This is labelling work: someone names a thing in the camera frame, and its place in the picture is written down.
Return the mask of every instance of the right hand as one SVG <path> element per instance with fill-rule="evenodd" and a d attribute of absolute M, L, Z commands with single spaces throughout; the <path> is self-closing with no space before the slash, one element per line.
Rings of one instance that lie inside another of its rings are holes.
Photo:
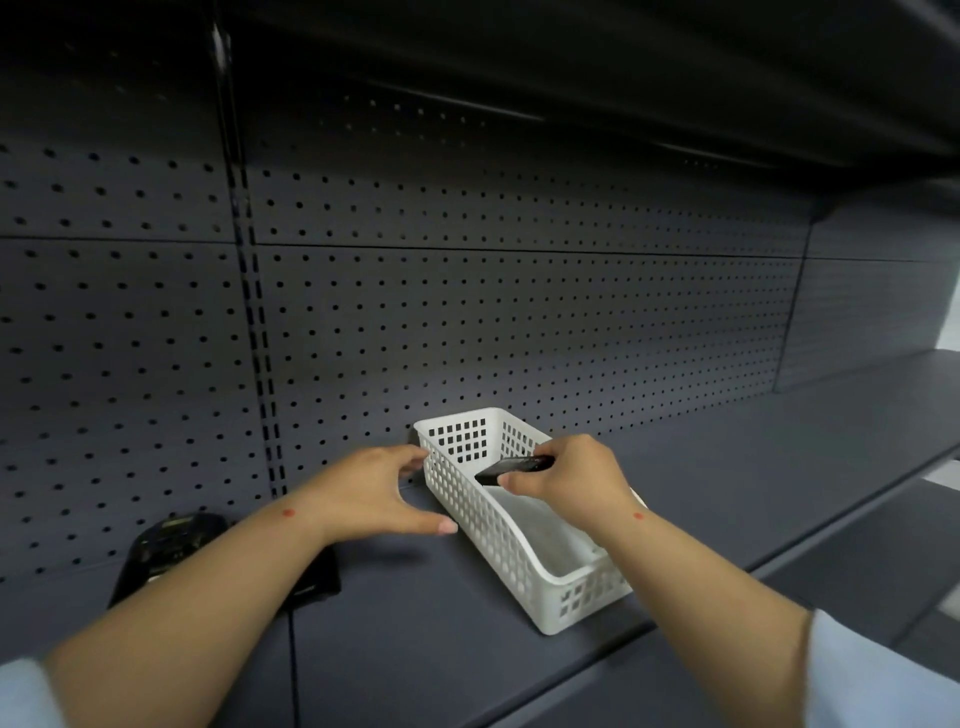
<path fill-rule="evenodd" d="M 645 511 L 630 489 L 613 451 L 589 435 L 550 440 L 535 455 L 553 455 L 553 466 L 539 473 L 504 473 L 497 483 L 509 493 L 546 501 L 570 525 L 593 536 L 611 515 Z"/>

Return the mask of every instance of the sleeve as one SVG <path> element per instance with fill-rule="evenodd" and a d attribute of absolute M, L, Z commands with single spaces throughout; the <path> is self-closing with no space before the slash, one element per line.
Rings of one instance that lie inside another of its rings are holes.
<path fill-rule="evenodd" d="M 0 728 L 67 728 L 47 675 L 35 660 L 0 666 Z"/>
<path fill-rule="evenodd" d="M 808 728 L 960 726 L 960 684 L 817 612 L 807 656 Z"/>

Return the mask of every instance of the basket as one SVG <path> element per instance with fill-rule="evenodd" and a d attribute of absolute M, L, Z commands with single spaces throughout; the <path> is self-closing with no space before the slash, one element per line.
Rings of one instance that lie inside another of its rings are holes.
<path fill-rule="evenodd" d="M 495 407 L 421 420 L 414 429 L 430 451 L 427 487 L 543 634 L 630 593 L 607 552 L 546 503 L 474 479 L 501 458 L 530 455 L 547 435 Z"/>

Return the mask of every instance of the finger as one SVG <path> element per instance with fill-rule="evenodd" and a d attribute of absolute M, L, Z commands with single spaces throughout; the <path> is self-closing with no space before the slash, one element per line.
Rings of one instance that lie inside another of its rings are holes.
<path fill-rule="evenodd" d="M 392 448 L 384 448 L 387 457 L 392 463 L 396 464 L 396 469 L 410 467 L 416 461 L 422 462 L 430 454 L 429 450 L 418 448 L 416 445 L 394 445 Z"/>
<path fill-rule="evenodd" d="M 421 511 L 407 503 L 400 503 L 391 518 L 394 533 L 421 534 L 423 536 L 446 536 L 456 533 L 457 523 L 449 516 L 430 511 Z"/>
<path fill-rule="evenodd" d="M 419 458 L 417 460 L 411 460 L 409 463 L 400 468 L 400 477 L 406 477 L 412 473 L 415 473 L 420 468 L 423 467 L 423 460 L 425 458 Z"/>
<path fill-rule="evenodd" d="M 497 484 L 515 496 L 541 497 L 547 471 L 541 473 L 504 473 L 496 479 Z"/>
<path fill-rule="evenodd" d="M 554 439 L 547 440 L 545 443 L 540 443 L 534 448 L 535 455 L 553 455 L 557 457 L 560 454 L 560 451 L 564 448 L 564 439 Z"/>

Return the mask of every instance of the black device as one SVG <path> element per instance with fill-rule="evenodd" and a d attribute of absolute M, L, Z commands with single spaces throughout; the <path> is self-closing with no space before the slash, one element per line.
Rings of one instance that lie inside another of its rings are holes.
<path fill-rule="evenodd" d="M 531 455 L 530 457 L 505 457 L 498 463 L 480 471 L 476 477 L 480 485 L 496 485 L 496 479 L 504 473 L 539 473 L 553 465 L 552 455 Z"/>
<path fill-rule="evenodd" d="M 108 607 L 158 579 L 229 528 L 226 518 L 205 512 L 176 516 L 151 526 L 133 542 Z M 325 548 L 304 570 L 280 609 L 296 609 L 314 599 L 339 593 L 336 554 L 332 548 Z"/>

